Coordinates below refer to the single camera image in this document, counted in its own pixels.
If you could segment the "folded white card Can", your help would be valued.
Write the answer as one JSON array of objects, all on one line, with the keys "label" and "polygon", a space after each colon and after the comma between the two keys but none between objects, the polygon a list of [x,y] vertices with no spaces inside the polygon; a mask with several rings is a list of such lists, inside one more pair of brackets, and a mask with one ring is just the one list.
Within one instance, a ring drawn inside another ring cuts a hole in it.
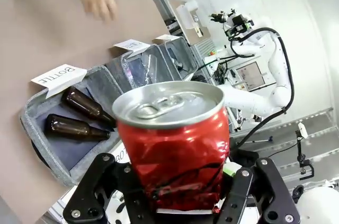
[{"label": "folded white card Can", "polygon": [[165,41],[173,41],[179,39],[180,37],[170,34],[163,34],[161,36],[156,37],[153,41],[154,42],[165,42]]}]

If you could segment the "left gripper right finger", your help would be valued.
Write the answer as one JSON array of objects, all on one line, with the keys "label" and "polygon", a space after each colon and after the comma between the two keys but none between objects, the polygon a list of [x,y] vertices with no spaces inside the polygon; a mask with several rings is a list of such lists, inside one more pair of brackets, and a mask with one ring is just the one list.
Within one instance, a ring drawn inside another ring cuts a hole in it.
[{"label": "left gripper right finger", "polygon": [[257,224],[301,223],[294,200],[270,158],[259,158],[253,167],[242,167],[234,176],[223,175],[221,197],[225,200],[216,224],[240,224],[249,196],[260,214]]}]

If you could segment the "brown glass bottle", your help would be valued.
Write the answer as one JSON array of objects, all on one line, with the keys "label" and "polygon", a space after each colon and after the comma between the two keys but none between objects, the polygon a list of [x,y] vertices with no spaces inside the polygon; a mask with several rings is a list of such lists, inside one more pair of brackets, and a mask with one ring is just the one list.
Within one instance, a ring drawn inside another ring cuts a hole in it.
[{"label": "brown glass bottle", "polygon": [[57,114],[49,114],[44,123],[47,135],[60,136],[78,141],[106,141],[111,133],[88,123]]},{"label": "brown glass bottle", "polygon": [[115,118],[108,114],[98,102],[94,101],[74,86],[65,89],[61,100],[68,107],[80,112],[90,119],[101,121],[112,128],[117,127]]}]

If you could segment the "grey fabric basket for plastic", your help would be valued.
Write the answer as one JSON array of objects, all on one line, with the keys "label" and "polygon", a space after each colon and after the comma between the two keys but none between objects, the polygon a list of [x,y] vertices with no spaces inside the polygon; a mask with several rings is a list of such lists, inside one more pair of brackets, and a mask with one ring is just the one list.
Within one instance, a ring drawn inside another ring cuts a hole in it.
[{"label": "grey fabric basket for plastic", "polygon": [[114,58],[105,66],[123,92],[154,83],[173,81],[165,57],[156,44],[140,51],[113,47]]}]

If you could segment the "computer monitor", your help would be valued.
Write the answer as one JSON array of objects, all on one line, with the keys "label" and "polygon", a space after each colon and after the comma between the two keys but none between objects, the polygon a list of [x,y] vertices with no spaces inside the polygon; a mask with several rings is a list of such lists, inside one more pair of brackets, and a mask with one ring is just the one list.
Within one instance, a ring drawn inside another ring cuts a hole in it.
[{"label": "computer monitor", "polygon": [[250,92],[265,85],[264,76],[266,73],[261,73],[257,62],[251,62],[237,68],[236,75],[238,76],[238,80],[234,84],[236,89]]}]

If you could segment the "folded white card Bottle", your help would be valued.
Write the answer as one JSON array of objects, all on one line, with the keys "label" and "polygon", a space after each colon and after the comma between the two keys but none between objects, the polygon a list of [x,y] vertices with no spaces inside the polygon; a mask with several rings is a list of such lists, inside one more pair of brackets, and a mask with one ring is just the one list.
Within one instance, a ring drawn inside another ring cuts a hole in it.
[{"label": "folded white card Bottle", "polygon": [[81,82],[87,74],[86,69],[63,64],[36,78],[31,82],[45,87],[48,91],[46,99],[59,94],[70,86]]}]

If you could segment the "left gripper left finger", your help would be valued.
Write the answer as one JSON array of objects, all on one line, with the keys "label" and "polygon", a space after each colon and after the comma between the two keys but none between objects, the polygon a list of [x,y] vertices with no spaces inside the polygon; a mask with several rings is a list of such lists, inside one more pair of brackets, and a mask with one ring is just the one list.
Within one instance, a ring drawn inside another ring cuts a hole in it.
[{"label": "left gripper left finger", "polygon": [[118,163],[112,154],[98,154],[63,211],[67,224],[110,224],[106,209],[115,191],[123,194],[131,224],[144,224],[139,179],[130,163]]}]

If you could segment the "folded white card Plastic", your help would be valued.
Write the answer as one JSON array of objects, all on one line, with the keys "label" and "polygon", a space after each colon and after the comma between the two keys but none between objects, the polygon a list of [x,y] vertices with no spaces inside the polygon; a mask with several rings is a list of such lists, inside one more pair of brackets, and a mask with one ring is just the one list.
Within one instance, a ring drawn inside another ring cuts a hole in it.
[{"label": "folded white card Plastic", "polygon": [[132,56],[138,55],[140,53],[143,53],[148,48],[150,48],[150,44],[129,39],[120,43],[116,43],[113,45],[113,50],[116,51],[118,54],[122,55],[124,53],[131,53]]}]

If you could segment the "grey fabric basket for bottles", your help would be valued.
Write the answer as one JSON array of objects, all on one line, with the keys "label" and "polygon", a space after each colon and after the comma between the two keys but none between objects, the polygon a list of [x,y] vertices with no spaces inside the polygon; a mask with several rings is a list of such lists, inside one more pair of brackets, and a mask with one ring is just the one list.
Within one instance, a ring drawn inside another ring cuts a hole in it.
[{"label": "grey fabric basket for bottles", "polygon": [[[75,87],[98,102],[111,114],[113,102],[122,90],[105,66],[91,68]],[[110,128],[73,110],[61,100],[61,93],[46,97],[47,90],[38,92],[26,103],[20,115],[22,126],[31,139],[38,157],[50,168],[53,176],[65,186],[78,184],[96,155],[110,152],[121,142],[116,129],[110,131],[110,139],[102,142],[80,142],[44,133],[44,123],[49,114],[82,120],[102,130]]]}]

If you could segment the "grey fabric basket for cans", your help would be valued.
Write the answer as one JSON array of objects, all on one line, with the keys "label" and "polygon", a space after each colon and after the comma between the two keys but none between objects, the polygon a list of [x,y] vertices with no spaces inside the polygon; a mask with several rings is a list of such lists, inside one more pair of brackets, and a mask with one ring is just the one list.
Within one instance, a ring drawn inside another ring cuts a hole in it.
[{"label": "grey fabric basket for cans", "polygon": [[[153,42],[163,53],[174,80],[190,80],[198,69],[197,61],[189,45],[183,37],[173,41]],[[178,71],[172,62],[177,59],[183,64],[183,70]]]}]

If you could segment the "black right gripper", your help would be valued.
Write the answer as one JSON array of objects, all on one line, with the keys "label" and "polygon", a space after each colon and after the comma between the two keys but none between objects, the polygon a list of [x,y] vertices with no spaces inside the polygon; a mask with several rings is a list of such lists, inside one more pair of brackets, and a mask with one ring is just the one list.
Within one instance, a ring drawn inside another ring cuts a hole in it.
[{"label": "black right gripper", "polygon": [[223,22],[224,27],[233,27],[233,18],[235,17],[234,12],[230,12],[228,14],[224,13],[218,13],[218,14],[211,14],[210,17],[212,17],[212,21],[214,22]]}]

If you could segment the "dented red drink can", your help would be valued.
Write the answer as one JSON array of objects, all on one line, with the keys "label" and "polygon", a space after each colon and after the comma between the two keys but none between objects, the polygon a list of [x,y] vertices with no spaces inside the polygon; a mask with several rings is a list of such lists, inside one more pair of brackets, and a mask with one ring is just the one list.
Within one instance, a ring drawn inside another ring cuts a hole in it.
[{"label": "dented red drink can", "polygon": [[194,81],[142,86],[112,105],[119,136],[155,209],[211,211],[229,154],[223,91]]}]

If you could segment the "open cardboard box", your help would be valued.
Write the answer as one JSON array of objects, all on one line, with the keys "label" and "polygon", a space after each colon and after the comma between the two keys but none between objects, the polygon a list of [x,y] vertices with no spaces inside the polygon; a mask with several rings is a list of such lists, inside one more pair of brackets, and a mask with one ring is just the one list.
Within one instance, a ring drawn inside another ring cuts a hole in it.
[{"label": "open cardboard box", "polygon": [[208,28],[202,24],[197,15],[199,6],[195,0],[188,2],[167,0],[167,3],[189,45],[192,46],[210,38]]}]

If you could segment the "white paper sign BOTTLE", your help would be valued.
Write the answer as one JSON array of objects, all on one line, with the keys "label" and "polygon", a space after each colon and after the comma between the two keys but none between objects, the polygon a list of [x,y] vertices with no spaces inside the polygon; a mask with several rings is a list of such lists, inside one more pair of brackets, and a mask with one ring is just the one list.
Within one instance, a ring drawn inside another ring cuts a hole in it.
[{"label": "white paper sign BOTTLE", "polygon": [[117,163],[124,164],[124,163],[130,162],[129,155],[123,144],[120,144],[119,146],[117,146],[116,149],[114,149],[111,154],[114,156],[115,161]]}]

